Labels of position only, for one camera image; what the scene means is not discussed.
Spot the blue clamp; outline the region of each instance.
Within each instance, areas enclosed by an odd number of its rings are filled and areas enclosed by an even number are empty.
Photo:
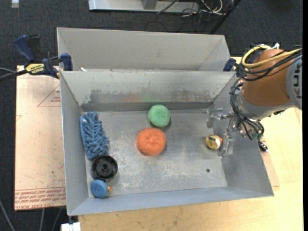
[[[36,37],[35,40],[35,48],[38,48],[37,42],[39,38]],[[60,58],[57,56],[52,58],[43,58],[42,60],[37,61],[35,55],[29,47],[28,36],[26,34],[16,39],[14,45],[18,53],[27,59],[27,63],[24,65],[25,71],[20,72],[20,74],[16,73],[17,75],[29,73],[31,75],[49,75],[51,77],[59,78],[59,71],[55,69],[53,65],[60,62],[64,64],[64,70],[73,70],[71,56],[67,53],[62,54]]]
[[[230,59],[227,61],[226,65],[224,66],[223,71],[224,71],[224,72],[230,72],[231,69],[232,69],[235,65],[236,65],[236,60],[235,60],[234,58],[230,58]]]

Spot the green ball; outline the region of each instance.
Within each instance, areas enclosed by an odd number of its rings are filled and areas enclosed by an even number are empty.
[[[170,122],[170,112],[166,106],[156,104],[149,110],[149,119],[154,126],[163,128]]]

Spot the small blue toy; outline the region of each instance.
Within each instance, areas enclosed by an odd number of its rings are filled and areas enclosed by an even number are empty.
[[[88,159],[107,155],[109,138],[105,136],[102,121],[98,119],[97,112],[84,113],[79,120],[82,142]]]
[[[94,180],[91,183],[91,191],[94,197],[104,198],[111,191],[111,187],[103,180]]]

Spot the gray metal bin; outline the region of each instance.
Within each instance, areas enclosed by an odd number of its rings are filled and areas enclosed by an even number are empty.
[[[61,105],[68,215],[190,205],[273,196],[256,141],[234,134],[233,154],[221,157],[205,137],[223,134],[227,120],[206,126],[209,107],[230,110],[234,72],[223,36],[58,28],[59,54],[72,56],[61,71]],[[164,104],[171,123],[167,147],[145,156],[137,133],[151,124],[150,107]],[[118,163],[108,197],[93,197],[91,161],[79,117],[97,111]]]

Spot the orange ball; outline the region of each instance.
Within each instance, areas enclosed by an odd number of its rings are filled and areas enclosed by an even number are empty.
[[[166,136],[159,128],[145,128],[138,133],[136,144],[143,154],[157,155],[166,146]]]

